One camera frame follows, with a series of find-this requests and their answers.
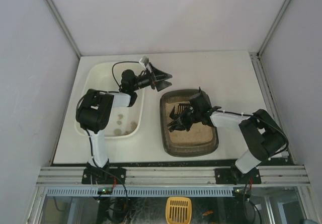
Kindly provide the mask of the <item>black litter scoop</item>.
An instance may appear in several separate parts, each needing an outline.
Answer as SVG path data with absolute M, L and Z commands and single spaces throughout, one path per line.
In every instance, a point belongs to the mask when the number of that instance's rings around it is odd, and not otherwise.
M 177 106 L 174 106 L 169 115 L 172 121 L 179 118 L 185 108 L 191 108 L 190 103 L 179 103 Z

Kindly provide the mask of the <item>dark brown litter box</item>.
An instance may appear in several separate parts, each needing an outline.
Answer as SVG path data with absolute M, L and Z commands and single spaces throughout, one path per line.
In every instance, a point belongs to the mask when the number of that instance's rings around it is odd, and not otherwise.
M 219 146 L 216 128 L 202 123 L 193 124 L 190 131 L 169 132 L 167 124 L 174 106 L 179 103 L 189 103 L 189 98 L 197 93 L 197 89 L 184 89 L 167 92 L 162 95 L 159 103 L 160 129 L 164 150 L 174 157 L 198 157 L 214 152 Z

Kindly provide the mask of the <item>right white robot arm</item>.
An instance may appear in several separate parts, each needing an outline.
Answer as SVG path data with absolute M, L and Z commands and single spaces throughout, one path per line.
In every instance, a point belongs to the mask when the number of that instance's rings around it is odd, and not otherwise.
M 225 111 L 219 106 L 212 106 L 208 95 L 201 89 L 189 98 L 188 104 L 180 103 L 178 110 L 172 110 L 170 118 L 170 132 L 190 131 L 192 125 L 197 123 L 240 132 L 248 150 L 230 167 L 235 179 L 248 174 L 289 146 L 285 133 L 266 110 L 259 109 L 253 114 Z

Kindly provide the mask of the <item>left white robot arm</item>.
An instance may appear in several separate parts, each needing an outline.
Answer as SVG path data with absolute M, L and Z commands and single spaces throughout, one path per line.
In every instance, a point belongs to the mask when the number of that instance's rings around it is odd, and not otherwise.
M 173 76 L 157 69 L 152 63 L 142 63 L 144 70 L 136 75 L 131 69 L 121 74 L 121 82 L 117 83 L 118 91 L 101 91 L 89 89 L 76 106 L 75 119 L 88 135 L 91 158 L 88 164 L 104 169 L 109 166 L 104 138 L 104 130 L 109 123 L 112 109 L 132 107 L 137 100 L 137 91 L 151 87 L 158 92 L 170 87 L 168 80 Z

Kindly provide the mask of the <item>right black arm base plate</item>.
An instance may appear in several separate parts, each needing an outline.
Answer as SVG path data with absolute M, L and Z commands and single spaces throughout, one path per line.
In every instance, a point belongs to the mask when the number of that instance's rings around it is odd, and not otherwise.
M 261 184 L 262 180 L 258 169 L 243 174 L 238 169 L 216 168 L 214 169 L 216 184 L 245 184 L 247 180 L 252 179 L 253 184 Z

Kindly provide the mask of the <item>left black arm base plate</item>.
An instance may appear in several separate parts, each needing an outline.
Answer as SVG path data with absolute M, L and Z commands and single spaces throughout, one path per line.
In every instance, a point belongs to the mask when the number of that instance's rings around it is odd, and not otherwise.
M 82 184 L 90 185 L 90 184 L 114 184 L 115 181 L 117 184 L 124 183 L 126 177 L 126 169 L 125 168 L 111 168 L 108 170 L 110 174 L 94 168 L 93 166 L 89 166 L 85 168 L 82 176 Z

